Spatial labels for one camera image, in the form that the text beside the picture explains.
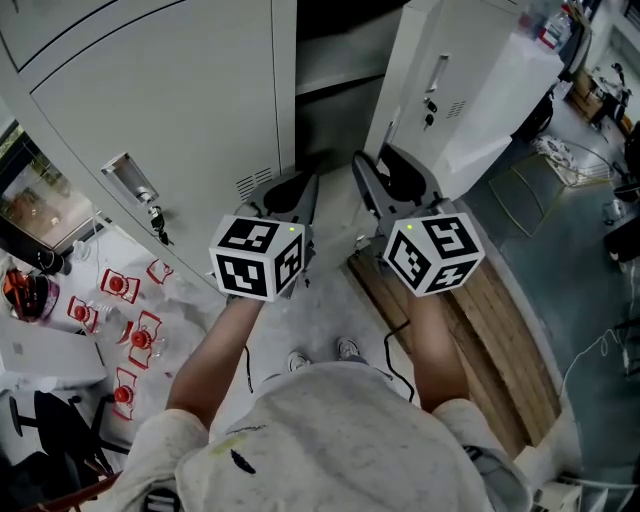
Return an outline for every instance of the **ventilation slot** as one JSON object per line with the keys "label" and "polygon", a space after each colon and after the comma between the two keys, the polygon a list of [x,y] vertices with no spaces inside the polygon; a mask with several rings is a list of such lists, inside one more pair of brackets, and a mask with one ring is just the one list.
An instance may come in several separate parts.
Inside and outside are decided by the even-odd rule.
{"label": "ventilation slot", "polygon": [[447,119],[451,119],[452,117],[458,117],[462,112],[462,109],[467,104],[466,101],[457,101],[451,108],[449,109],[449,113],[447,114]]}
{"label": "ventilation slot", "polygon": [[246,201],[251,195],[251,192],[253,192],[258,185],[262,185],[268,181],[271,181],[271,167],[258,171],[253,176],[247,176],[246,178],[236,182],[236,188],[238,189],[238,194],[240,194],[240,200]]}

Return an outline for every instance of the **red bottle cap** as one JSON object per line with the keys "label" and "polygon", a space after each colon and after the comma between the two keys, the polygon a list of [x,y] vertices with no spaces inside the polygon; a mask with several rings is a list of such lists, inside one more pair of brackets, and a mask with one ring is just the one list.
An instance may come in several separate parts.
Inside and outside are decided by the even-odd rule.
{"label": "red bottle cap", "polygon": [[131,335],[131,344],[138,348],[147,348],[151,345],[151,334],[147,331],[136,331]]}
{"label": "red bottle cap", "polygon": [[133,390],[129,386],[120,386],[113,393],[116,402],[130,403],[133,400]]}
{"label": "red bottle cap", "polygon": [[76,320],[84,322],[89,317],[89,308],[87,306],[76,306],[73,309],[73,316]]}
{"label": "red bottle cap", "polygon": [[113,276],[111,279],[109,279],[109,288],[111,288],[116,293],[120,293],[124,288],[124,279],[119,276]]}

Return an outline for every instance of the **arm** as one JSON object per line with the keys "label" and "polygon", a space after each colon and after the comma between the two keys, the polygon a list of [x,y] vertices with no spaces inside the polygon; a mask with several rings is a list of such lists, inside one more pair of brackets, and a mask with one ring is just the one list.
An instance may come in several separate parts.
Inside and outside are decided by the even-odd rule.
{"label": "arm", "polygon": [[413,371],[422,409],[433,412],[455,398],[469,399],[469,384],[437,295],[414,297],[407,291]]}
{"label": "arm", "polygon": [[182,409],[209,429],[238,368],[264,302],[237,299],[217,318],[204,341],[176,375],[167,409]]}

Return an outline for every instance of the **sneaker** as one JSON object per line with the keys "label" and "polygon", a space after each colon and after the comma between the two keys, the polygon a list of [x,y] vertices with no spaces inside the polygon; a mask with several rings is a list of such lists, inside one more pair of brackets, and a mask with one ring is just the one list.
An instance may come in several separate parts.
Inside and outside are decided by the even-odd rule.
{"label": "sneaker", "polygon": [[310,364],[311,361],[295,350],[287,357],[287,366],[290,372],[295,372],[303,366],[309,366]]}
{"label": "sneaker", "polygon": [[336,340],[336,348],[338,349],[338,359],[340,361],[344,361],[351,356],[360,355],[358,345],[356,345],[355,342],[353,340],[350,340],[349,338],[338,338]]}

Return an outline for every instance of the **cube with fiducial markers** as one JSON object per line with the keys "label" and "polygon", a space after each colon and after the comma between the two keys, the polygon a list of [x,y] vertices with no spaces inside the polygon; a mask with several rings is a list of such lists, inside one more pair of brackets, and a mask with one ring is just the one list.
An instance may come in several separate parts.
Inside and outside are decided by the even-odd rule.
{"label": "cube with fiducial markers", "polygon": [[305,226],[225,215],[209,252],[222,292],[273,302],[305,266]]}
{"label": "cube with fiducial markers", "polygon": [[398,220],[384,260],[417,297],[462,286],[484,258],[464,213]]}

